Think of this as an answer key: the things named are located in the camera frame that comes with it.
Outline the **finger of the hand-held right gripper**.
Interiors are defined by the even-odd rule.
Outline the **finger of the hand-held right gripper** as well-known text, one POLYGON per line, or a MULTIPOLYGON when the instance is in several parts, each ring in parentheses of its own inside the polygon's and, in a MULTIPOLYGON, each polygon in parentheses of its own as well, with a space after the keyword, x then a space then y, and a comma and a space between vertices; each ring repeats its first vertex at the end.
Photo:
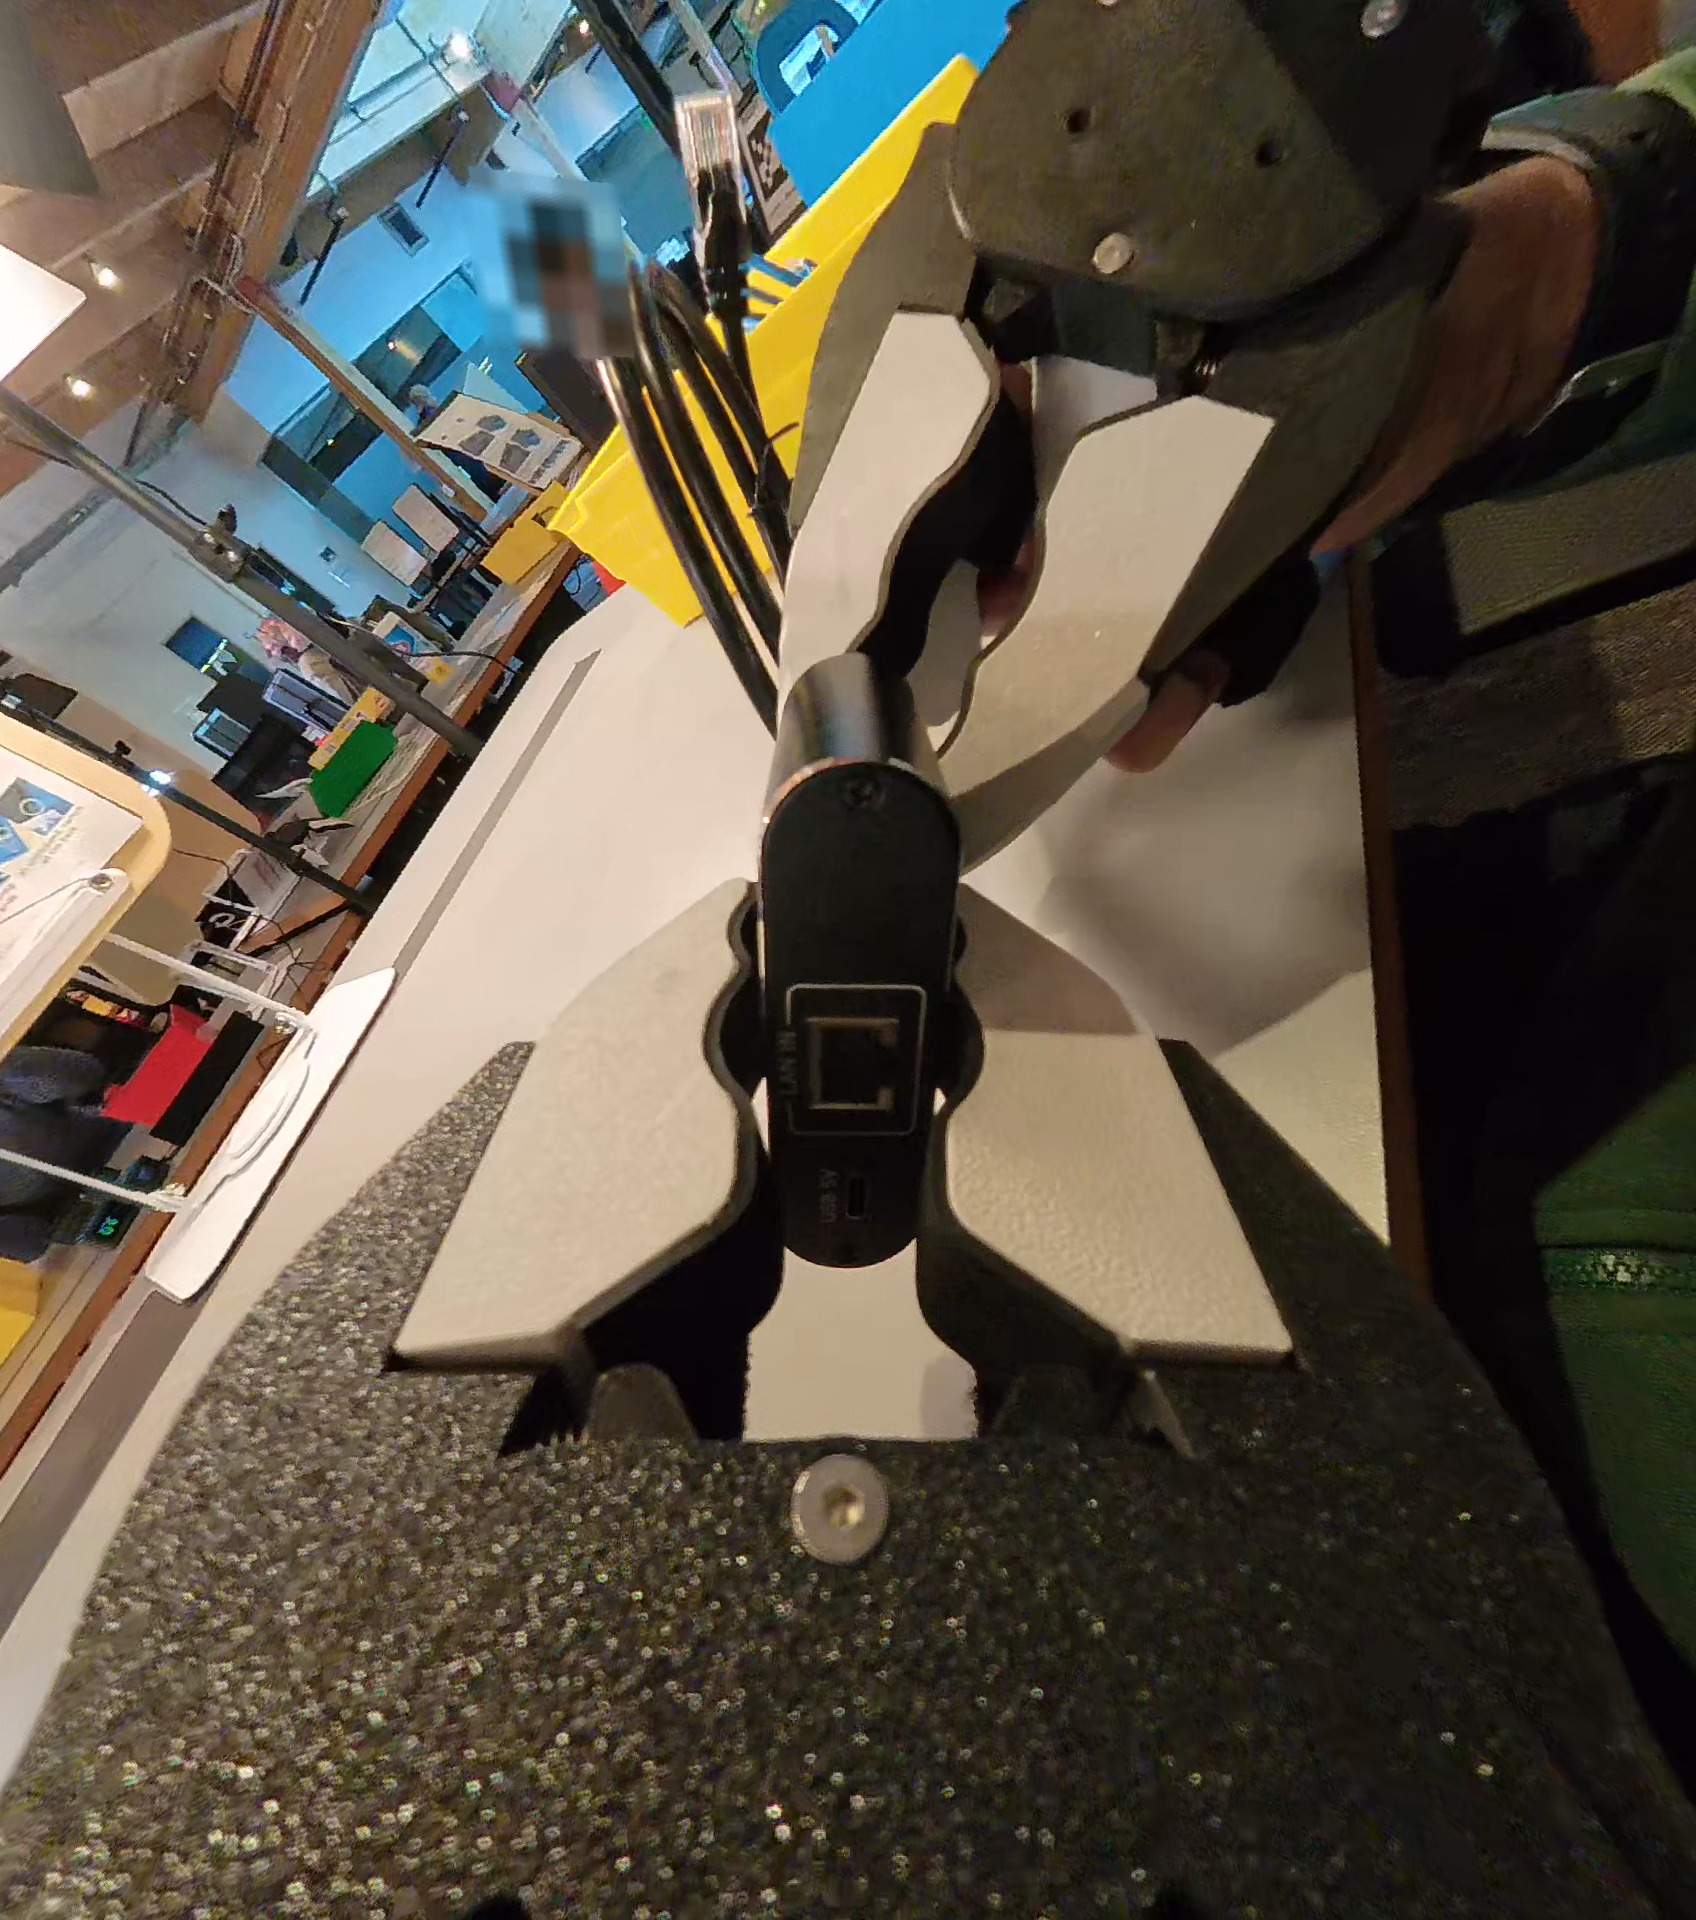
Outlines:
POLYGON ((941 750, 960 867, 1024 834, 1146 712, 1146 662, 1274 418, 1184 396, 1103 419, 1041 519, 1029 597, 982 652, 941 750))
POLYGON ((899 312, 793 539, 778 690, 849 653, 909 673, 953 570, 1013 557, 1032 509, 1031 428, 997 351, 955 313, 899 312))

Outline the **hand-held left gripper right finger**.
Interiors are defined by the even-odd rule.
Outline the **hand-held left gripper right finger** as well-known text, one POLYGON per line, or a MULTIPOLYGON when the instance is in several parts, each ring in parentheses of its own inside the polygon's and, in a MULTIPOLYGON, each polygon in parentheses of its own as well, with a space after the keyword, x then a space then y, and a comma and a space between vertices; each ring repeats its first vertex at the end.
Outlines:
POLYGON ((920 1209, 931 1330, 980 1378, 1285 1363, 1292 1336, 1163 1043, 986 895, 956 915, 956 1082, 920 1209))

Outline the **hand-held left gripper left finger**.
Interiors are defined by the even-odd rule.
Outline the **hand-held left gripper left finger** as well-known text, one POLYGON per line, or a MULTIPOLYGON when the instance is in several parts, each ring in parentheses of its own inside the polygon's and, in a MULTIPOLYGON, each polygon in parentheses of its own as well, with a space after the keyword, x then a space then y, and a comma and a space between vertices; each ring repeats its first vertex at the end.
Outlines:
POLYGON ((690 1340, 749 1341, 765 1322, 783 1247, 749 1224, 765 1145, 725 1055, 751 903, 751 886, 715 886, 530 1043, 395 1333, 405 1368, 579 1373, 597 1332, 654 1293, 690 1340))

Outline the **black ethernet adapter hub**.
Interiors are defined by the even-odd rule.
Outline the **black ethernet adapter hub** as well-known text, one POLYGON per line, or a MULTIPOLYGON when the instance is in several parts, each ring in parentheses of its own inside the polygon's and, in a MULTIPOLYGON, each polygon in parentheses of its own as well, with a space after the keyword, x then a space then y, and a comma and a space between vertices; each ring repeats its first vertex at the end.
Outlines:
POLYGON ((784 1247, 860 1270, 918 1230, 946 1076, 963 841, 909 681, 863 652, 783 704, 756 887, 784 1247))

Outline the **person's right hand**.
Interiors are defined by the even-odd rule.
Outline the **person's right hand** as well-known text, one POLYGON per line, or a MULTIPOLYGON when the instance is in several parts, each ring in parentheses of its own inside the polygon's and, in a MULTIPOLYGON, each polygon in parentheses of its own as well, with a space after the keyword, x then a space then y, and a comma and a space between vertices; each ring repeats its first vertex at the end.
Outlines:
POLYGON ((1563 158, 1528 155, 1468 183, 1452 203, 1466 245, 1389 430, 1315 539, 1320 560, 1367 541, 1451 474, 1530 430, 1564 383, 1604 242, 1593 182, 1563 158))

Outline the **blue plastic bins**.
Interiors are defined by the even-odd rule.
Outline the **blue plastic bins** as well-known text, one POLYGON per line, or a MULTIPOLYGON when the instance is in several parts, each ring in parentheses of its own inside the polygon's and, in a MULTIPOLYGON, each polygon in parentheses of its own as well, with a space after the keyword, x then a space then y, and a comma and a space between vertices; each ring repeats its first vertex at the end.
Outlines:
POLYGON ((883 2, 818 75, 769 106, 770 140, 803 202, 817 206, 956 59, 982 67, 1013 2, 883 2))

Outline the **white sign board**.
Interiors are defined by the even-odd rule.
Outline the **white sign board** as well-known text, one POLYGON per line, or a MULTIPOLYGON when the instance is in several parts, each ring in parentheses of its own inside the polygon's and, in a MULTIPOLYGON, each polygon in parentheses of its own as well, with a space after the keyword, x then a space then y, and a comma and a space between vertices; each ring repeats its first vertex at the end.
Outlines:
POLYGON ((586 451, 561 421, 475 392, 448 396, 420 425, 419 439, 533 496, 564 483, 586 451))

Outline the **red plastic bin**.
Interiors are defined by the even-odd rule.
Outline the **red plastic bin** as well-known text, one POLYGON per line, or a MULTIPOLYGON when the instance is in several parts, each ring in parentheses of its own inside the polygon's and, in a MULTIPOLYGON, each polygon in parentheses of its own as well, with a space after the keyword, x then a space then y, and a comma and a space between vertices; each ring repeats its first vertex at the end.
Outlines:
POLYGON ((208 1015, 173 1005, 165 1029, 98 1103, 98 1115, 167 1137, 167 1117, 208 1061, 216 1031, 208 1015))

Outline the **black metal pole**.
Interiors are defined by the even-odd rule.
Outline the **black metal pole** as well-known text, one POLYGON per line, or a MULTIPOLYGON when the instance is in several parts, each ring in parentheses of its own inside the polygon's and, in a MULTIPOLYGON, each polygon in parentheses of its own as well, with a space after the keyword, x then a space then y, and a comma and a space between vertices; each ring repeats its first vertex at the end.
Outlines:
POLYGON ((253 600, 262 611, 283 619, 369 690, 388 698, 398 712, 445 741, 453 756, 472 760, 481 754, 482 739, 477 731, 470 731, 451 712, 429 699, 423 690, 423 676, 411 662, 402 660, 380 635, 361 635, 275 583, 260 570, 253 548, 244 539, 190 515, 158 490, 102 458, 9 385, 0 385, 0 416, 39 453, 84 474, 94 488, 160 532, 199 570, 253 600))

